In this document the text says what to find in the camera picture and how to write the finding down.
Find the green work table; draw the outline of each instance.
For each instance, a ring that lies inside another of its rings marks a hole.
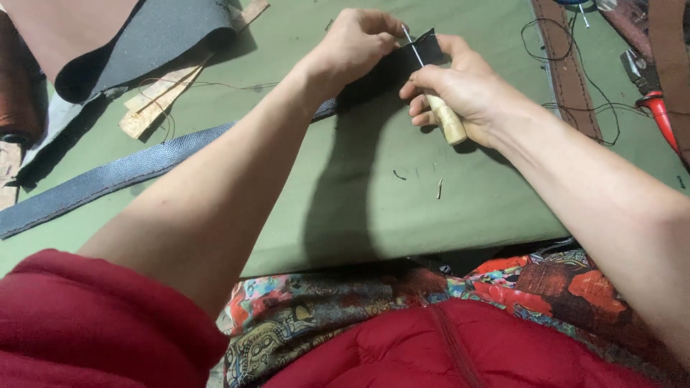
[[[526,0],[275,0],[223,53],[234,58],[207,67],[198,80],[237,87],[279,81],[321,40],[329,21],[346,6],[386,10],[407,22],[415,35],[431,27],[462,35],[516,88],[540,104],[552,101],[548,75],[542,63],[527,54],[520,37],[522,27],[533,20]],[[585,29],[581,19],[575,28],[586,71],[611,101],[634,104],[638,91],[618,59],[627,45],[599,14],[590,13],[589,21],[591,28]],[[527,47],[539,54],[536,27],[527,28],[524,36]],[[594,88],[589,90],[596,106],[605,102]],[[175,136],[240,119],[267,92],[266,88],[192,87],[172,108]],[[118,128],[127,112],[123,103],[135,93],[88,107],[45,159],[37,162],[41,165],[36,170],[46,176],[30,193],[20,193],[20,200],[163,141],[168,134],[165,124],[145,143]],[[680,181],[690,184],[690,177],[654,121],[625,110],[618,110],[618,118],[620,138],[611,149],[686,193]],[[616,133],[612,111],[603,110],[598,120],[604,138],[611,141]],[[405,179],[394,175],[394,170]],[[442,194],[437,199],[441,179]],[[0,242],[0,271],[7,273],[40,249],[76,251],[152,183],[117,191]],[[438,129],[423,133],[410,124],[407,107],[393,92],[309,127],[243,275],[567,234],[501,155],[471,142],[456,151]],[[232,257],[233,252],[228,252],[228,259]]]

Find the wooden handle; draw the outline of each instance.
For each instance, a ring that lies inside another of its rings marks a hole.
[[[441,97],[426,95],[426,100],[429,102],[429,107],[431,107],[433,114],[436,115],[439,127],[441,127],[443,136],[446,137],[448,144],[454,146],[464,142],[467,139],[465,125],[453,109],[446,105],[446,102]]]

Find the red jacket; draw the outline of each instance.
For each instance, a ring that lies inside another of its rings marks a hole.
[[[0,280],[3,387],[205,387],[228,339],[175,290],[43,251]],[[385,313],[265,387],[648,387],[584,345],[483,302]]]

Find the colorful patterned fabric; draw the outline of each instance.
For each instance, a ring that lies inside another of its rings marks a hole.
[[[221,316],[227,387],[256,387],[357,323],[449,298],[493,304],[558,330],[604,360],[671,384],[688,374],[582,250],[485,262],[464,278],[406,267],[268,276],[238,283]]]

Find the zipper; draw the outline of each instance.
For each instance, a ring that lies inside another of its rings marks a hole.
[[[451,322],[441,307],[436,304],[430,306],[436,325],[444,339],[444,345],[448,351],[448,356],[451,358],[455,372],[460,378],[464,378],[470,387],[483,388],[484,384],[479,379],[476,370],[474,369],[467,349],[458,341],[455,325]]]

